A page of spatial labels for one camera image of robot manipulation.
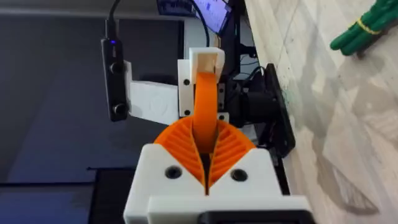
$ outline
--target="black screw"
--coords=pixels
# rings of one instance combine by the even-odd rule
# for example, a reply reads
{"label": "black screw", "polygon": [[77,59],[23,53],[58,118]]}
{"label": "black screw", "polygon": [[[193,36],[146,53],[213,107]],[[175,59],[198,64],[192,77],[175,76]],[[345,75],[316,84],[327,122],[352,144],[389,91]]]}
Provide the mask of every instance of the black screw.
{"label": "black screw", "polygon": [[231,177],[235,181],[244,182],[245,180],[248,179],[248,174],[246,173],[246,171],[244,171],[242,169],[235,169],[235,170],[232,170]]}
{"label": "black screw", "polygon": [[181,177],[182,170],[178,166],[170,166],[166,169],[164,174],[169,179],[177,179],[177,178]]}
{"label": "black screw", "polygon": [[116,115],[122,115],[127,111],[127,106],[123,103],[120,103],[116,106],[113,106],[113,113],[115,113]]}

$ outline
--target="green object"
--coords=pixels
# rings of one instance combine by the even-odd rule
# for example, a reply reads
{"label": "green object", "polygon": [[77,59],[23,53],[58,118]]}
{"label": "green object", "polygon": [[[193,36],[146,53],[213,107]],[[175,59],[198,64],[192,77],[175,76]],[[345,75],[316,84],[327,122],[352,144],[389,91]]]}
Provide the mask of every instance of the green object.
{"label": "green object", "polygon": [[377,0],[372,8],[363,14],[361,22],[369,31],[355,22],[346,32],[330,44],[333,50],[341,50],[343,55],[352,55],[372,41],[374,35],[386,29],[398,18],[398,0]]}

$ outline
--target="monitor screen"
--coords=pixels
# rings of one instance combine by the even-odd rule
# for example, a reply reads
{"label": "monitor screen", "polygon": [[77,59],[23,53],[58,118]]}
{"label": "monitor screen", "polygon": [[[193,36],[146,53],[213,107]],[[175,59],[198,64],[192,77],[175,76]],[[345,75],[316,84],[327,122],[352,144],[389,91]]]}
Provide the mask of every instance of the monitor screen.
{"label": "monitor screen", "polygon": [[223,0],[194,0],[198,5],[206,25],[219,34],[226,24],[231,8]]}
{"label": "monitor screen", "polygon": [[[231,8],[223,0],[194,0],[198,5],[206,25],[213,32],[221,34],[228,20]],[[161,15],[166,16],[197,16],[190,0],[157,0]]]}

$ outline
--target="wooden table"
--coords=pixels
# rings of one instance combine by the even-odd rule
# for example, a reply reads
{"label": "wooden table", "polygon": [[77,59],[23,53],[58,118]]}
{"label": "wooden table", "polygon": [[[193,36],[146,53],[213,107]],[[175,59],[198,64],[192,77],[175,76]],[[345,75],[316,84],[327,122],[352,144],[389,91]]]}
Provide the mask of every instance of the wooden table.
{"label": "wooden table", "polygon": [[274,63],[296,148],[292,194],[318,223],[398,223],[398,28],[360,60],[330,42],[374,0],[246,0],[262,66]]}

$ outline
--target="orange curved fin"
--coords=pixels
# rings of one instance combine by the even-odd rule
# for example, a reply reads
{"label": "orange curved fin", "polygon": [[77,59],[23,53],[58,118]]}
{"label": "orange curved fin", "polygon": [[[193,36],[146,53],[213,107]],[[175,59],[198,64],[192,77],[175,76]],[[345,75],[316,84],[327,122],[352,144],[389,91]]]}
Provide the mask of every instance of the orange curved fin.
{"label": "orange curved fin", "polygon": [[235,165],[249,150],[256,146],[234,126],[218,121],[218,138],[211,158],[208,187]]}
{"label": "orange curved fin", "polygon": [[155,140],[205,186],[205,171],[192,136],[192,117],[182,118],[166,128]]}

